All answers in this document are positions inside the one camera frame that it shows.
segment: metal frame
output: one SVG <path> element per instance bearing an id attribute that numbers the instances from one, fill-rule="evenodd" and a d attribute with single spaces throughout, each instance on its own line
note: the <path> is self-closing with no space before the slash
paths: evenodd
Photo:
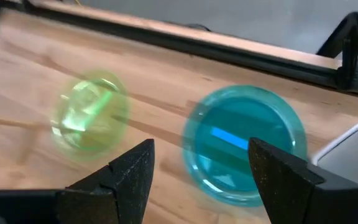
<path id="1" fill-rule="evenodd" d="M 345 60 L 342 67 L 331 69 L 202 40 L 166 34 L 156 30 L 54 11 L 42 6 L 36 6 L 28 0 L 23 0 L 22 3 L 3 0 L 2 6 L 32 16 L 43 17 L 240 67 L 260 70 L 281 77 L 328 87 L 343 93 L 358 94 L 358 12 L 350 13 L 318 52 L 319 55 L 334 57 L 343 49 Z"/>

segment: black clamp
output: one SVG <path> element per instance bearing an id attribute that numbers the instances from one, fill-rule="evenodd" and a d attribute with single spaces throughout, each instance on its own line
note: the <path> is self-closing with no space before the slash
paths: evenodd
<path id="1" fill-rule="evenodd" d="M 342 52 L 342 66 L 334 78 L 338 90 L 358 90 L 358 12 L 348 14 L 317 54 L 335 58 Z"/>
<path id="2" fill-rule="evenodd" d="M 358 184 L 260 139 L 249 162 L 272 224 L 358 224 Z"/>
<path id="3" fill-rule="evenodd" d="M 65 189 L 0 190 L 0 224 L 141 224 L 154 159 L 146 139 Z"/>

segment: black plastic clamp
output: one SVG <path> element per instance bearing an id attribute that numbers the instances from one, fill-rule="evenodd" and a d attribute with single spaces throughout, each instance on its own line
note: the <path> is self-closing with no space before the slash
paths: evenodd
<path id="1" fill-rule="evenodd" d="M 338 90 L 358 90 L 358 12 L 348 14 L 317 54 L 335 58 L 342 52 L 342 66 L 334 78 Z"/>
<path id="2" fill-rule="evenodd" d="M 249 162 L 272 224 L 358 224 L 358 184 L 260 139 Z"/>

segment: wooden surface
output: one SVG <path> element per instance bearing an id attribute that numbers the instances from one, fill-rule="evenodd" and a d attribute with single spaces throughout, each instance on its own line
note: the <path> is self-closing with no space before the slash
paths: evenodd
<path id="1" fill-rule="evenodd" d="M 272 54 L 292 55 L 276 50 Z M 49 132 L 0 125 L 0 189 L 64 187 L 142 140 L 154 138 L 155 172 L 144 223 L 268 223 L 262 207 L 235 208 L 215 202 L 201 193 L 186 173 L 180 135 L 196 102 L 233 84 L 274 91 L 301 118 L 310 154 L 358 123 L 358 97 L 3 12 L 0 118 L 47 124 L 65 84 L 73 75 L 95 68 L 114 72 L 131 96 L 131 120 L 119 147 L 97 161 L 71 161 L 56 150 Z"/>

